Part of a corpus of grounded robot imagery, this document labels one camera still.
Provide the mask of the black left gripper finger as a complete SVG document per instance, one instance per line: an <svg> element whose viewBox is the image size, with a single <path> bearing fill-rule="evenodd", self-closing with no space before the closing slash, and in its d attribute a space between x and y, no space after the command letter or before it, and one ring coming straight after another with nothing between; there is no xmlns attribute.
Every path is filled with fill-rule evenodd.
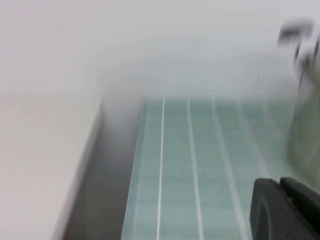
<svg viewBox="0 0 320 240"><path fill-rule="evenodd" d="M320 194L292 177L258 178L249 220L254 240L318 240Z"/></svg>

